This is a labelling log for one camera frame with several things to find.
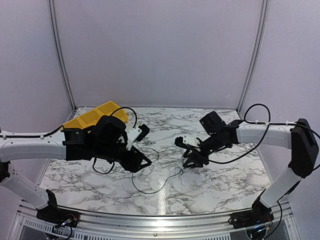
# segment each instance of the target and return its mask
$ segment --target white wall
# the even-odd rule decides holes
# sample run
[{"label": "white wall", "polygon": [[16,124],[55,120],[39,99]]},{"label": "white wall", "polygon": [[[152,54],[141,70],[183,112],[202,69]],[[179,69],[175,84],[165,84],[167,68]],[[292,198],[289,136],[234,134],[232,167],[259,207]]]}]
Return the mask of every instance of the white wall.
[{"label": "white wall", "polygon": [[[251,104],[261,102],[269,106],[272,121],[306,118],[320,133],[319,12],[318,0],[270,1],[262,49],[242,115]],[[249,118],[266,120],[267,114],[256,109]],[[259,152],[272,179],[291,159],[289,150],[276,147],[261,146]],[[301,239],[320,239],[320,170],[300,183],[289,202]]]},{"label": "white wall", "polygon": [[[63,86],[47,1],[0,3],[0,126],[13,132],[51,131],[71,113]],[[13,161],[32,181],[44,160]],[[0,239],[8,238],[20,198],[0,187]]]},{"label": "white wall", "polygon": [[261,0],[56,1],[78,106],[236,108]]}]

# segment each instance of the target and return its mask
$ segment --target wire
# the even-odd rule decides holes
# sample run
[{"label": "wire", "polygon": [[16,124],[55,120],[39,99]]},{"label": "wire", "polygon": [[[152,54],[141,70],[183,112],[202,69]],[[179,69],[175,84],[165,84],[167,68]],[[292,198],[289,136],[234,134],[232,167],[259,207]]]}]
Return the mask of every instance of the wire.
[{"label": "wire", "polygon": [[269,228],[271,228],[271,226],[272,226],[274,223],[272,222],[272,220],[271,220],[271,218],[270,218],[270,217],[267,217],[267,219],[268,219],[268,220],[269,220],[269,222],[270,222]]},{"label": "wire", "polygon": [[209,161],[209,162],[211,162],[211,163],[220,164],[220,165],[230,164],[230,163],[233,163],[233,162],[235,162],[235,161],[243,158],[244,156],[250,154],[250,153],[253,152],[254,150],[256,150],[257,147],[259,147],[260,144],[263,142],[263,140],[264,140],[264,138],[265,138],[265,136],[266,136],[266,134],[267,134],[267,132],[268,132],[268,130],[269,130],[269,127],[270,127],[270,125],[268,125],[268,126],[266,127],[266,129],[265,129],[265,131],[264,131],[264,133],[263,133],[260,141],[257,143],[257,145],[255,145],[253,148],[251,148],[249,151],[247,151],[246,153],[242,154],[241,156],[238,156],[238,157],[236,157],[235,159],[232,159],[232,160],[230,160],[230,161],[220,162],[220,161],[210,160],[210,159],[208,159],[208,158],[205,158],[205,157],[201,156],[192,146],[189,146],[189,145],[187,145],[187,146],[188,146],[188,147],[192,150],[192,152],[194,152],[199,158],[201,158],[201,159],[203,159],[203,160],[205,160],[205,161]]},{"label": "wire", "polygon": [[276,225],[276,227],[273,229],[273,231],[268,236],[266,236],[264,239],[268,239],[278,229],[278,227],[280,226],[280,223],[282,221],[282,216],[283,216],[282,207],[281,207],[281,204],[279,201],[277,201],[277,203],[280,207],[280,220],[279,220],[278,224]]},{"label": "wire", "polygon": [[177,176],[177,175],[182,175],[183,173],[184,173],[184,171],[183,171],[182,169],[180,169],[180,171],[179,171],[178,173],[167,177],[167,179],[164,181],[163,186],[160,187],[157,191],[153,191],[153,192],[145,192],[145,191],[142,191],[142,190],[138,189],[138,188],[136,187],[135,183],[134,183],[134,174],[133,174],[133,173],[131,173],[131,181],[132,181],[132,184],[133,184],[134,188],[135,188],[136,190],[138,190],[140,193],[143,193],[143,194],[156,194],[157,192],[160,192],[160,191],[166,186],[166,183],[167,183],[167,181],[168,181],[170,178],[173,178],[173,177],[175,177],[175,176]]},{"label": "wire", "polygon": [[128,106],[122,106],[122,107],[119,107],[118,109],[114,110],[114,111],[110,114],[110,116],[112,116],[113,114],[115,114],[117,111],[119,111],[119,110],[121,110],[121,109],[129,109],[130,111],[132,111],[132,112],[133,112],[134,117],[135,117],[135,121],[134,121],[134,125],[133,125],[133,127],[132,127],[132,128],[135,128],[135,127],[136,127],[136,125],[137,125],[137,122],[138,122],[138,116],[137,116],[136,111],[135,111],[135,110],[133,110],[131,107],[128,107]]},{"label": "wire", "polygon": [[[252,109],[252,108],[255,107],[255,106],[263,106],[263,107],[267,110],[267,112],[268,112],[268,122],[271,122],[271,112],[270,112],[269,108],[268,108],[266,105],[264,105],[263,103],[256,103],[256,104],[251,105],[251,106],[246,110],[246,112],[245,112],[245,114],[244,114],[244,121],[245,121],[246,123],[249,123],[249,124],[257,124],[256,122],[250,122],[250,121],[247,121],[247,120],[246,120],[246,116],[247,116],[248,112],[250,111],[250,109]],[[201,156],[201,155],[195,150],[195,148],[194,148],[193,146],[190,146],[190,145],[187,145],[187,146],[189,147],[190,150],[192,150],[193,153],[195,153],[200,159],[202,159],[202,160],[204,160],[204,161],[209,161],[209,162],[211,162],[211,163],[220,164],[220,165],[230,164],[230,163],[233,163],[233,162],[235,162],[235,161],[237,161],[237,160],[245,157],[246,155],[248,155],[248,154],[252,153],[254,150],[256,150],[257,147],[259,147],[260,144],[261,144],[261,143],[263,142],[263,140],[265,139],[265,136],[267,135],[267,132],[268,132],[268,130],[269,130],[269,127],[270,127],[270,125],[267,124],[267,127],[266,127],[266,129],[265,129],[265,131],[264,131],[264,133],[263,133],[260,141],[259,141],[253,148],[251,148],[249,151],[247,151],[246,153],[242,154],[241,156],[238,156],[238,157],[236,157],[235,159],[232,159],[232,160],[230,160],[230,161],[220,162],[220,161],[210,160],[210,159],[208,159],[208,158],[206,158],[206,157]],[[218,149],[216,152],[219,152],[219,151],[221,151],[221,150],[223,150],[223,149],[225,149],[225,148],[220,148],[220,149]]]},{"label": "wire", "polygon": [[96,162],[97,162],[97,158],[95,157],[94,160],[93,160],[92,168],[93,168],[93,170],[94,170],[95,172],[97,172],[98,174],[104,174],[104,175],[109,174],[109,173],[114,169],[114,167],[115,167],[115,162],[113,161],[113,162],[112,162],[112,166],[111,166],[111,168],[110,168],[110,170],[109,170],[108,172],[100,172],[100,171],[97,171],[97,170],[95,169]]},{"label": "wire", "polygon": [[44,233],[46,239],[50,239],[50,240],[69,240],[72,237],[73,229],[72,229],[72,227],[71,227],[71,225],[69,223],[67,223],[66,226],[68,226],[70,228],[70,233],[69,233],[69,236],[67,238],[61,238],[61,237],[57,237],[55,235],[48,236],[46,234],[46,232],[43,232],[43,233]]},{"label": "wire", "polygon": [[149,146],[139,146],[138,145],[138,142],[136,143],[136,146],[139,148],[139,149],[151,149],[151,150],[153,150],[154,152],[156,152],[156,154],[158,155],[157,157],[156,157],[156,160],[154,160],[152,163],[154,163],[155,161],[157,161],[158,159],[159,159],[159,157],[160,157],[160,153],[157,151],[157,150],[155,150],[155,149],[153,149],[152,147],[149,147]]},{"label": "wire", "polygon": [[[250,109],[252,109],[253,107],[255,106],[262,106],[264,107],[267,112],[268,112],[268,115],[269,115],[269,118],[268,118],[268,123],[266,122],[263,122],[263,121],[259,121],[259,122],[253,122],[253,121],[248,121],[247,120],[247,114],[248,112],[250,111]],[[299,123],[286,123],[286,122],[271,122],[271,113],[270,113],[270,109],[263,103],[256,103],[256,104],[253,104],[251,105],[245,112],[244,114],[244,117],[243,117],[244,121],[248,124],[262,124],[262,125],[275,125],[275,126],[297,126],[297,127],[300,127],[300,128],[303,128],[303,129],[307,129],[308,131],[312,132],[313,134],[315,134],[317,136],[317,138],[320,140],[320,135],[313,129],[311,129],[310,127],[307,127],[305,125],[302,125],[302,124],[299,124]],[[312,171],[315,171],[317,170],[318,168],[320,168],[320,164],[318,166],[316,166]]]},{"label": "wire", "polygon": [[[56,132],[58,132],[61,128],[63,128],[63,125],[57,127],[55,130],[48,132],[46,134],[43,135],[44,138],[49,137],[53,134],[55,134]],[[41,135],[6,135],[5,136],[8,139],[38,139],[41,138]]]},{"label": "wire", "polygon": [[77,218],[76,218],[76,216],[75,215],[73,215],[73,214],[67,214],[67,215],[65,215],[65,216],[72,216],[73,217],[73,221],[77,221]]}]

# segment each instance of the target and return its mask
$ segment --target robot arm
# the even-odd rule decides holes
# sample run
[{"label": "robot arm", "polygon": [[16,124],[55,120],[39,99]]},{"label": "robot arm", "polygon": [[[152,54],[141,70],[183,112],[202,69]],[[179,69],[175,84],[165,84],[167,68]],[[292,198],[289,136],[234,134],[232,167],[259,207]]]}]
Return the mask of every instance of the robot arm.
[{"label": "robot arm", "polygon": [[205,131],[210,135],[206,140],[188,136],[178,137],[175,144],[187,149],[185,168],[203,167],[209,164],[209,155],[233,144],[257,144],[266,132],[262,144],[291,149],[291,161],[288,167],[252,204],[252,210],[236,212],[231,215],[230,224],[235,229],[254,226],[273,220],[271,207],[284,195],[291,193],[302,178],[309,176],[319,153],[316,139],[310,131],[307,120],[300,118],[297,125],[252,124],[243,120],[234,120],[228,125],[216,112],[207,114],[200,120]]},{"label": "robot arm", "polygon": [[[61,209],[51,191],[40,188],[10,161],[17,159],[58,159],[66,161],[105,159],[109,163],[119,162],[132,173],[150,166],[151,161],[133,142],[141,141],[149,133],[146,125],[126,132],[126,125],[114,116],[102,116],[96,125],[80,128],[57,128],[51,133],[0,133],[0,186],[22,197],[37,209],[37,218],[61,223],[70,215],[79,218],[79,213]],[[72,227],[77,221],[72,220]]]}]

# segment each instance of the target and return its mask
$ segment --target white marble surface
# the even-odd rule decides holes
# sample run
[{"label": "white marble surface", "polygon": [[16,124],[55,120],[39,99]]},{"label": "white marble surface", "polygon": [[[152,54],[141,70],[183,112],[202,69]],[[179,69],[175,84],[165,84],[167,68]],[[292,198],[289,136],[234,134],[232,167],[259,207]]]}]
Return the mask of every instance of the white marble surface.
[{"label": "white marble surface", "polygon": [[[76,116],[88,110],[81,108]],[[139,189],[153,192],[182,168],[184,150],[174,145],[175,138],[188,135],[206,139],[208,135],[199,120],[212,109],[137,107],[135,110],[138,123],[150,128],[139,146],[156,149],[160,158],[134,173],[134,182]],[[234,110],[217,112],[226,123],[239,118]],[[127,129],[134,122],[134,115],[129,111],[128,116]],[[225,162],[250,148],[250,145],[234,146],[212,154],[210,159]],[[141,151],[152,161],[157,157],[147,148]],[[41,187],[52,190],[60,205],[84,210],[130,215],[195,215],[248,208],[270,184],[256,151],[227,165],[210,163],[203,168],[184,169],[182,175],[169,179],[155,194],[138,192],[132,184],[132,174],[118,163],[108,175],[94,172],[92,164],[92,160],[52,160]],[[111,167],[101,159],[96,166],[100,171]]]}]

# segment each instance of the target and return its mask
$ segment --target yellow bin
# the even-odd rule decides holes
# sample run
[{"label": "yellow bin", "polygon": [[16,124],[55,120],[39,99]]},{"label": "yellow bin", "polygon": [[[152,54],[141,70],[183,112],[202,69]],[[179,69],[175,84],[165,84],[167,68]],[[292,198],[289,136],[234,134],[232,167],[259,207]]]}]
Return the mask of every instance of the yellow bin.
[{"label": "yellow bin", "polygon": [[[105,104],[97,106],[96,108],[78,116],[77,118],[66,122],[65,124],[63,124],[63,127],[84,129],[91,125],[95,125],[103,115],[109,116],[114,110],[117,110],[118,108],[120,108],[120,106],[115,104],[113,101],[108,101]],[[117,117],[124,123],[128,121],[128,116],[124,109],[117,111],[113,114],[113,116]]]}]

